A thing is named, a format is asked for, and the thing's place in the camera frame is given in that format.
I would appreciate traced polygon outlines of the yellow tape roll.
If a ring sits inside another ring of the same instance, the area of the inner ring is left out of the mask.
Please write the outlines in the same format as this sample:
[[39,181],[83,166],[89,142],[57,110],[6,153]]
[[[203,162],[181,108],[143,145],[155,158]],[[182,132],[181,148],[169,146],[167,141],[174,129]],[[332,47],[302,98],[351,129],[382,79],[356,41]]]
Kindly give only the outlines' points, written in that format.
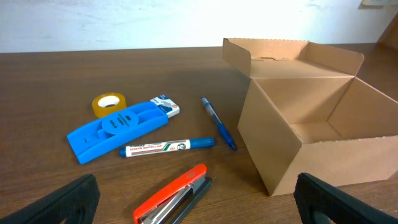
[[103,118],[111,113],[127,108],[124,95],[116,92],[97,96],[92,101],[91,106],[97,118]]

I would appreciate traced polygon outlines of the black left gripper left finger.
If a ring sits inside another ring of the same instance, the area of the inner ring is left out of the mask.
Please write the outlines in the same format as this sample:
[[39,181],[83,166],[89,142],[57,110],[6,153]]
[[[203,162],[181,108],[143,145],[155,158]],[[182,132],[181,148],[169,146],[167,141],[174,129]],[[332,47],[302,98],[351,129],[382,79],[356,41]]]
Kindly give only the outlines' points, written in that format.
[[1,223],[93,223],[100,190],[93,174],[87,174],[34,203],[4,217]]

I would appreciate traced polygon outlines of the cardboard box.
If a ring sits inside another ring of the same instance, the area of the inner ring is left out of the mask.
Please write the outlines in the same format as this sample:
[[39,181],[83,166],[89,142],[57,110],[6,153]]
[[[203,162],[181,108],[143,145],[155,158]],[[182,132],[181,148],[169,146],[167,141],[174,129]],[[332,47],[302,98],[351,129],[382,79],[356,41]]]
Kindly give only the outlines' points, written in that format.
[[335,186],[397,172],[397,102],[358,78],[362,53],[225,38],[223,59],[250,79],[238,129],[271,196],[302,172]]

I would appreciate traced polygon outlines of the blue whiteboard eraser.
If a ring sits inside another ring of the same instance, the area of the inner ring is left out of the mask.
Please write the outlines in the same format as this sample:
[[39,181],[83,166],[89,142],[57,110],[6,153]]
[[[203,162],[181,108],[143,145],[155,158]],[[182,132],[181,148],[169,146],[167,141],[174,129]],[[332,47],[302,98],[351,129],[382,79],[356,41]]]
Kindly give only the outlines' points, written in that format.
[[169,122],[155,103],[147,101],[92,121],[67,135],[80,164],[129,143]]

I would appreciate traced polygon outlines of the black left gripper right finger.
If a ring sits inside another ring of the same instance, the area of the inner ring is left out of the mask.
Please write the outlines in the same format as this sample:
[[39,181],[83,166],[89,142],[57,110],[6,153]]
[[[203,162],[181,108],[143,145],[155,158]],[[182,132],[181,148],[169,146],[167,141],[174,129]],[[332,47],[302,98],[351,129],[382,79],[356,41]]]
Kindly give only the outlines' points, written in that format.
[[304,224],[397,224],[392,217],[309,173],[298,175],[294,191]]

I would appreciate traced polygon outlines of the blue whiteboard marker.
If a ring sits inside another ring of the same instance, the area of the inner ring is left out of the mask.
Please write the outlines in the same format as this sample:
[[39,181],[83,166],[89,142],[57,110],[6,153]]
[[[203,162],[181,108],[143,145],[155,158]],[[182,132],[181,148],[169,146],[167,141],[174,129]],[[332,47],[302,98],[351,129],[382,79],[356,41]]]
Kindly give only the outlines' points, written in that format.
[[176,141],[141,144],[136,146],[124,146],[120,148],[119,155],[121,157],[137,157],[137,156],[145,156],[149,154],[158,154],[164,152],[201,149],[206,147],[213,147],[214,145],[215,145],[214,137],[183,139]]

